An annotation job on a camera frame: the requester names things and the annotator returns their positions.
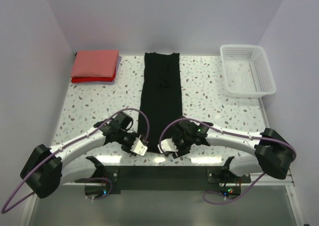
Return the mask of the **black t shirt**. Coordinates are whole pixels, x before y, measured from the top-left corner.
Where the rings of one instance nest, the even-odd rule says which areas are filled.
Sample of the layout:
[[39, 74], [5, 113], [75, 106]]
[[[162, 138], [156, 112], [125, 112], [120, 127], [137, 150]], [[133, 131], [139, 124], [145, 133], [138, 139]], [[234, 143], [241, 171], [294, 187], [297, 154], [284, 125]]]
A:
[[163, 130], [168, 124], [182, 117], [179, 58], [179, 53], [146, 53], [144, 57], [140, 111], [148, 117], [150, 126], [147, 126], [144, 117], [139, 115], [138, 132], [150, 130], [147, 144], [149, 152], [159, 152], [158, 142]]

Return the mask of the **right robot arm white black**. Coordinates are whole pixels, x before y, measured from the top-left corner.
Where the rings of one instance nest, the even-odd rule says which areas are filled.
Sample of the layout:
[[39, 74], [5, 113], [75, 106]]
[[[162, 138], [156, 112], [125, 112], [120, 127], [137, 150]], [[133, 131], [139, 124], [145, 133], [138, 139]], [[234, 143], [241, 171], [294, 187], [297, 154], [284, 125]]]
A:
[[181, 118], [173, 126], [177, 131], [171, 138], [176, 148], [175, 158], [188, 154], [193, 145], [223, 146], [247, 153], [245, 157], [232, 156], [225, 162], [226, 171], [237, 177], [265, 173], [284, 180], [297, 157], [294, 148], [271, 128], [262, 132], [230, 130], [190, 118]]

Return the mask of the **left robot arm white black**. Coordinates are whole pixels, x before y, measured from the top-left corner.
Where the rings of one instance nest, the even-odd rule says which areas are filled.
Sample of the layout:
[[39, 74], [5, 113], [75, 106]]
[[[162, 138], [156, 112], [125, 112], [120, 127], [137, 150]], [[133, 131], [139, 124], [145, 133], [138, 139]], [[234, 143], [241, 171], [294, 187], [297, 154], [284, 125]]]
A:
[[121, 112], [109, 122], [95, 123], [84, 134], [65, 143], [51, 147], [41, 144], [32, 151], [20, 177], [41, 199], [65, 183], [107, 183], [112, 174], [96, 157], [87, 153], [113, 142], [118, 143], [123, 151], [132, 153], [141, 137], [127, 129], [132, 122], [129, 115]]

